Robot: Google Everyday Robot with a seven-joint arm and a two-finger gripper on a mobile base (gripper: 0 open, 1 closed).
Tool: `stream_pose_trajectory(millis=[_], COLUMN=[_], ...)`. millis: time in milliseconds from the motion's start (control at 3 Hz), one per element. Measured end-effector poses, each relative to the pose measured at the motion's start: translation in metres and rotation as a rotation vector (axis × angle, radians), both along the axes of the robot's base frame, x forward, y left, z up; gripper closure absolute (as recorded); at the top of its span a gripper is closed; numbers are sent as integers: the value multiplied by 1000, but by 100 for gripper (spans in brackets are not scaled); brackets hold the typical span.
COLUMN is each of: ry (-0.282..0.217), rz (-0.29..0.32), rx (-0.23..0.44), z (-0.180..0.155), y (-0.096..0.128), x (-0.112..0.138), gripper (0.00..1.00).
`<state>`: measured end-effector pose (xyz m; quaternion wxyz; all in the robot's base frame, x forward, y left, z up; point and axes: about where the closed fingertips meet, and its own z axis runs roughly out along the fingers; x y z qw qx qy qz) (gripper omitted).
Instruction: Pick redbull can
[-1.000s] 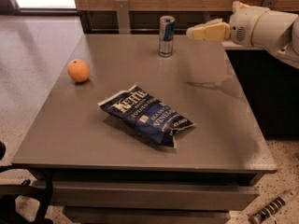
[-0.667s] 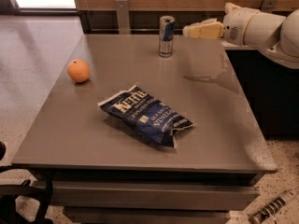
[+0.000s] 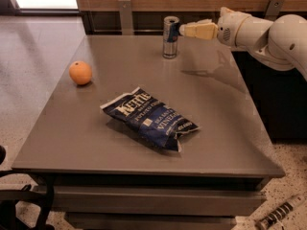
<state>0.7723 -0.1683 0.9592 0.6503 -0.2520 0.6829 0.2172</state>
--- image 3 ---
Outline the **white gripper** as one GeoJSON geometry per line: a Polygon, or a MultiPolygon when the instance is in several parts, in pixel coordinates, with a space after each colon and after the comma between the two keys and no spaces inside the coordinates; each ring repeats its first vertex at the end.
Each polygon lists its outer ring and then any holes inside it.
{"type": "Polygon", "coordinates": [[[230,47],[247,47],[251,39],[247,35],[247,24],[251,15],[221,7],[218,27],[212,19],[203,19],[179,27],[183,36],[211,40],[217,37],[221,43],[230,47]]]}

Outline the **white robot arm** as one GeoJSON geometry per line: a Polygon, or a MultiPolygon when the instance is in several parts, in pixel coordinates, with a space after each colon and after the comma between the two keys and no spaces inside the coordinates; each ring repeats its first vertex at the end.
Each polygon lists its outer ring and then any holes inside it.
{"type": "Polygon", "coordinates": [[[217,38],[274,70],[296,69],[307,80],[307,20],[299,15],[270,21],[221,7],[217,23],[211,19],[190,22],[181,25],[179,33],[204,40],[217,38]]]}

